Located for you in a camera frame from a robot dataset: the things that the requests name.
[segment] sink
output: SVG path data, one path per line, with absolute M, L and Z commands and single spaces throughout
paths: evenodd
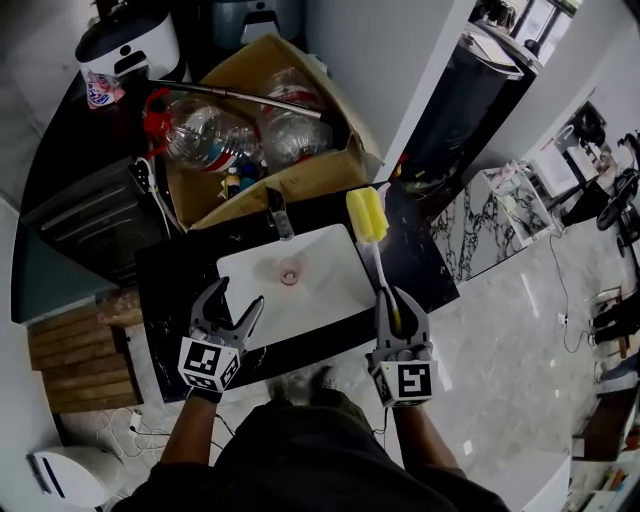
M 233 322 L 264 296 L 247 349 L 313 331 L 375 306 L 376 296 L 343 224 L 327 226 L 218 260 Z

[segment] metal pipe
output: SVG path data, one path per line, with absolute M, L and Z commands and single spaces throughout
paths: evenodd
M 250 101 L 251 103 L 258 103 L 260 105 L 270 105 L 272 107 L 282 108 L 295 112 L 303 116 L 311 117 L 312 119 L 322 118 L 322 112 L 313 110 L 301 105 L 296 105 L 289 101 L 274 100 L 265 96 L 258 96 L 257 94 L 249 94 L 241 91 L 234 91 L 232 89 L 224 89 L 222 87 L 211 87 L 209 85 L 202 84 L 188 84 L 184 82 L 172 82 L 170 80 L 149 80 L 149 83 L 156 87 L 168 87 L 174 91 L 186 91 L 186 92 L 199 92 L 203 94 L 213 94 L 221 98 L 234 98 L 237 100 Z

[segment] pink plastic package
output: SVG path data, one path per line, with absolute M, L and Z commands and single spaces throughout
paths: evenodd
M 89 71 L 84 81 L 87 84 L 87 101 L 92 109 L 116 103 L 124 96 L 124 89 L 120 87 L 120 82 L 112 76 Z

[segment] black countertop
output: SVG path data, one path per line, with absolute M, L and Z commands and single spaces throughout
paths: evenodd
M 345 194 L 339 192 L 287 205 L 294 232 L 301 234 L 345 224 L 353 239 Z M 389 189 L 386 212 L 390 229 L 380 243 L 380 251 L 387 281 L 413 296 L 427 313 L 458 298 L 428 225 L 421 221 L 414 200 L 400 186 Z M 145 329 L 165 402 L 183 400 L 188 391 L 177 370 L 181 340 L 188 334 L 193 302 L 219 277 L 218 259 L 276 240 L 278 236 L 269 226 L 267 213 L 261 212 L 192 231 L 138 252 L 138 286 Z M 377 289 L 373 259 L 361 256 Z M 275 377 L 366 343 L 376 336 L 374 318 L 372 308 L 315 331 L 251 350 L 245 354 L 230 387 Z

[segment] plastic bottle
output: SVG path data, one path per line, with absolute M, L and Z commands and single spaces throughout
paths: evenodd
M 297 69 L 272 75 L 260 93 L 316 110 L 324 103 L 313 84 Z M 279 171 L 331 147 L 331 127 L 316 119 L 263 105 L 258 118 L 267 165 Z
M 167 152 L 189 169 L 218 172 L 238 159 L 260 162 L 264 157 L 250 123 L 200 97 L 174 102 L 171 115 Z

